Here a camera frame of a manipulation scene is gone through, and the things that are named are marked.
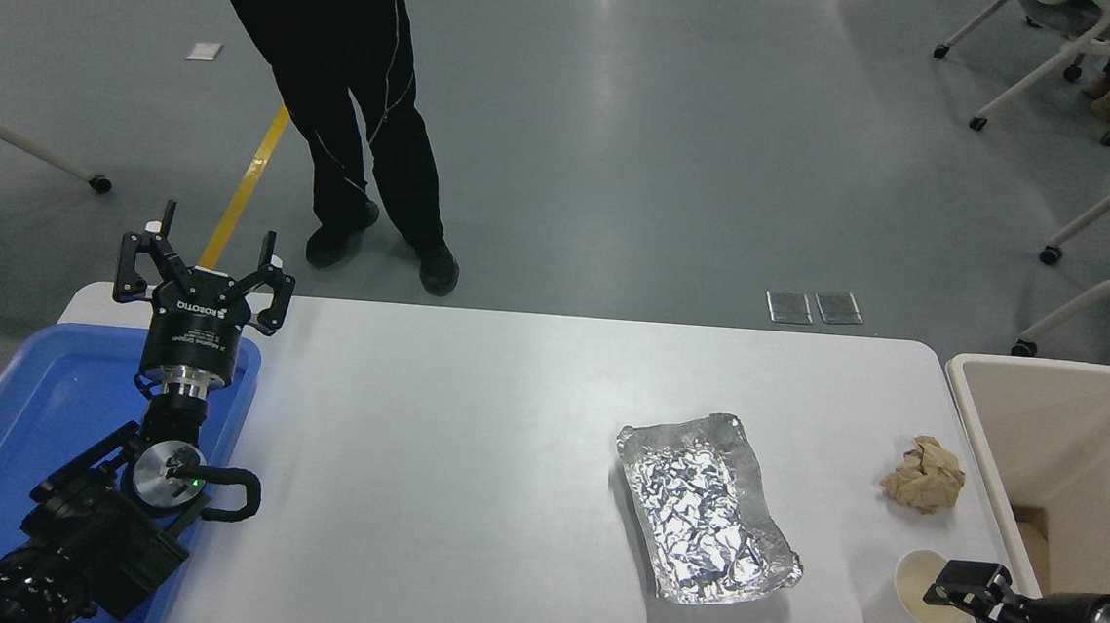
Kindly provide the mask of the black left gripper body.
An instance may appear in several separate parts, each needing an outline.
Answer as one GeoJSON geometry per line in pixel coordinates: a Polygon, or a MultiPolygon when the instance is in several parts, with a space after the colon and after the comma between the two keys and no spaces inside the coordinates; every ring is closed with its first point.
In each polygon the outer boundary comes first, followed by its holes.
{"type": "Polygon", "coordinates": [[[243,298],[225,305],[218,301],[233,285],[233,277],[203,268],[188,272],[184,285],[175,279],[157,285],[139,374],[159,380],[167,369],[188,366],[206,373],[213,386],[229,386],[236,370],[241,330],[251,315],[243,298]]]}

